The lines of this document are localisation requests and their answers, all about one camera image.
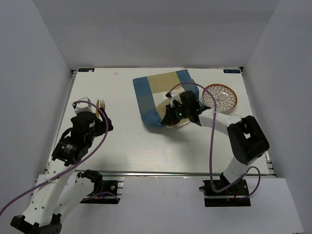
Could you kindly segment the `blue beige cloth placemat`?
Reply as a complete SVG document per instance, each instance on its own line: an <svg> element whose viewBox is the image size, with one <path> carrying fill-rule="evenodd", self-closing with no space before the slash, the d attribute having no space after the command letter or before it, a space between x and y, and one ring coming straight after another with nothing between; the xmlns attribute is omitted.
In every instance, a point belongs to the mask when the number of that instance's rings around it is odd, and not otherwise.
<svg viewBox="0 0 312 234"><path fill-rule="evenodd" d="M163 127L166 105L170 100L166 93L173 89L171 94L181 94L184 91L193 91L199 99L199 90L187 69L153 76L133 79L133 86L142 122L149 127Z"/></svg>

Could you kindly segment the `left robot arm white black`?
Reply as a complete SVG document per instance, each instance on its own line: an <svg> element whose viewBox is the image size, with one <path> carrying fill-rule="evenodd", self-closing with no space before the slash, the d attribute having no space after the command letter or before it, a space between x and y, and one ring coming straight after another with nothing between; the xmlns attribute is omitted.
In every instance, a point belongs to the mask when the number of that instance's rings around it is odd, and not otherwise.
<svg viewBox="0 0 312 234"><path fill-rule="evenodd" d="M58 234L68 214L82 201L103 194L102 175L93 170L78 174L76 184L62 193L73 170L86 159L93 141L113 130L105 109L95 114L89 107L75 108L72 127L59 139L45 181L37 186L31 204L10 225L24 234Z"/></svg>

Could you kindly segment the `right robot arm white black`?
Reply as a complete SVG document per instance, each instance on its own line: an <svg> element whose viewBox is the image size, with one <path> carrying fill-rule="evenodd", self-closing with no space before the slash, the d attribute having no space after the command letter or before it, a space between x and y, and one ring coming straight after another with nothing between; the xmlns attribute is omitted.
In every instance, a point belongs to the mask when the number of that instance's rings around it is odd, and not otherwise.
<svg viewBox="0 0 312 234"><path fill-rule="evenodd" d="M253 116L232 117L207 107L201 106L192 91L180 94L168 92L165 116L161 122L165 126L174 126L183 119L188 119L200 127L210 127L229 137L233 158L220 175L220 187L210 181L214 193L232 194L238 183L254 168L253 163L260 158L270 145L258 122Z"/></svg>

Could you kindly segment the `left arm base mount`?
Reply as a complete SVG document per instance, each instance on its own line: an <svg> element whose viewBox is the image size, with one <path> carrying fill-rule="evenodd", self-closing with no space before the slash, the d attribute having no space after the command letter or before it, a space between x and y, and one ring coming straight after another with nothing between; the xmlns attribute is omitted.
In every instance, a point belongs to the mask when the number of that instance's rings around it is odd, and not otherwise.
<svg viewBox="0 0 312 234"><path fill-rule="evenodd" d="M121 200L124 178L116 176L103 176L101 185L88 194L81 204L114 204Z"/></svg>

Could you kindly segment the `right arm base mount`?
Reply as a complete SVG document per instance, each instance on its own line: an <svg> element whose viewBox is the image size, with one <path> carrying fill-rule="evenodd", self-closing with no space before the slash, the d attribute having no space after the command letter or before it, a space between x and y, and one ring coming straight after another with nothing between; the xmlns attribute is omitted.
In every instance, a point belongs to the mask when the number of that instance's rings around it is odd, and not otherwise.
<svg viewBox="0 0 312 234"><path fill-rule="evenodd" d="M248 185L245 179L236 185L216 193L212 190L209 180L204 180L199 190L204 194L205 207L250 207L250 198L243 199L249 195Z"/></svg>

